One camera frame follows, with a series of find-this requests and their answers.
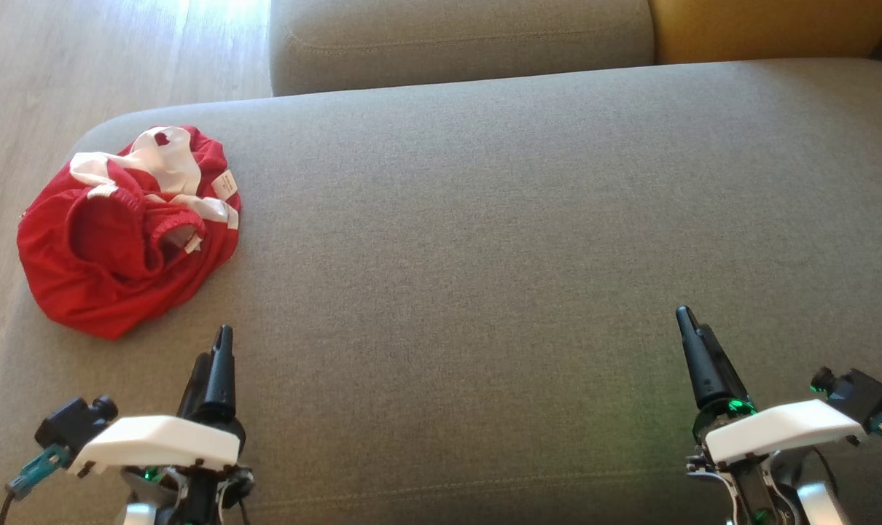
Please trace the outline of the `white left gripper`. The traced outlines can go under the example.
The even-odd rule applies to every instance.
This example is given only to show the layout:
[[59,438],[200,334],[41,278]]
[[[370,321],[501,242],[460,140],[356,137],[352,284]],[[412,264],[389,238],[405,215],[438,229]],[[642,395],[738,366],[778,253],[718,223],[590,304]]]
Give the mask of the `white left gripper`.
[[68,472],[78,478],[118,469],[130,496],[115,525],[225,525],[225,511],[255,478],[240,463],[239,429],[188,421],[205,395],[205,419],[235,418],[233,329],[223,324],[210,353],[200,353],[177,416],[124,416],[91,440]]

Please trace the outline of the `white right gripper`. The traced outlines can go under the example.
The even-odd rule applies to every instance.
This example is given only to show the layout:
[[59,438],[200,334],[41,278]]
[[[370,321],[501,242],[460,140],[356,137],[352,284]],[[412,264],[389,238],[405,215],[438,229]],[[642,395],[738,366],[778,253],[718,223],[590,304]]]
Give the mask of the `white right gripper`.
[[[750,402],[733,363],[712,331],[698,325],[690,308],[676,320],[697,409],[730,396]],[[805,482],[803,463],[818,447],[865,438],[853,419],[824,401],[784,403],[735,419],[719,416],[698,433],[687,474],[717,481],[732,505],[725,525],[854,525],[838,499],[835,476]]]

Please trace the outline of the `red shorts white trim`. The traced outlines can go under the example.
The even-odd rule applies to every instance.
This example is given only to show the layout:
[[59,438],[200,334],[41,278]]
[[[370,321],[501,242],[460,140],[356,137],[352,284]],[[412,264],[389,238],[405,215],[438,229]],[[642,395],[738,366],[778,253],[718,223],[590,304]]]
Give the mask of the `red shorts white trim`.
[[239,233],[240,214],[225,201],[104,185],[43,192],[17,247],[48,319],[115,340],[191,299]]

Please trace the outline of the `red white jersey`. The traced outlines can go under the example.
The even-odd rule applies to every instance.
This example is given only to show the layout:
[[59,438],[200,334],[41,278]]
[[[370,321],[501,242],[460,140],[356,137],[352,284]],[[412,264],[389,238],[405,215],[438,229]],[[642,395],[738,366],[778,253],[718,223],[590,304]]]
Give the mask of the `red white jersey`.
[[87,198],[110,198],[119,183],[112,169],[154,182],[155,190],[142,190],[142,200],[158,209],[181,212],[199,219],[197,225],[167,228],[170,242],[186,253],[198,252],[208,229],[222,236],[240,236],[240,190],[227,164],[222,145],[204,139],[198,145],[194,128],[151,128],[135,139],[124,154],[79,152],[71,157],[67,172],[88,188]]

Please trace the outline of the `grey sofa seat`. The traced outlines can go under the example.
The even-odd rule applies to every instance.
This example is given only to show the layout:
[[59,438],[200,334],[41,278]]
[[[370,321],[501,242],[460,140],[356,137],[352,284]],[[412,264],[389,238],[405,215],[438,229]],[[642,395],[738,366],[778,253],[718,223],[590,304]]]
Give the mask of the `grey sofa seat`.
[[723,525],[685,475],[675,310],[761,408],[882,381],[882,63],[643,69],[305,94],[115,117],[224,146],[238,248],[110,342],[22,289],[0,350],[4,484],[74,397],[173,414],[234,329],[252,525]]

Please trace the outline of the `yellow sofa cushion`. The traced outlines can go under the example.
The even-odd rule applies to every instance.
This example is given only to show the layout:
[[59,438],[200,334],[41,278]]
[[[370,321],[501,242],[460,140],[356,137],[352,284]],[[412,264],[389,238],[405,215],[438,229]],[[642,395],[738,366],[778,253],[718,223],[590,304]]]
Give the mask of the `yellow sofa cushion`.
[[882,0],[648,0],[661,64],[867,58]]

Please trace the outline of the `grey sofa back cushion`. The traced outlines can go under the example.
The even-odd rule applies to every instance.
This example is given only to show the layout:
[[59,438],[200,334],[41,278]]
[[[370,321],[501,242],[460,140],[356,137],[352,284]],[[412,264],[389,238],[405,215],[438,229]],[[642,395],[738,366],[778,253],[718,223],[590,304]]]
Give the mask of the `grey sofa back cushion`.
[[655,62],[648,0],[269,0],[275,96]]

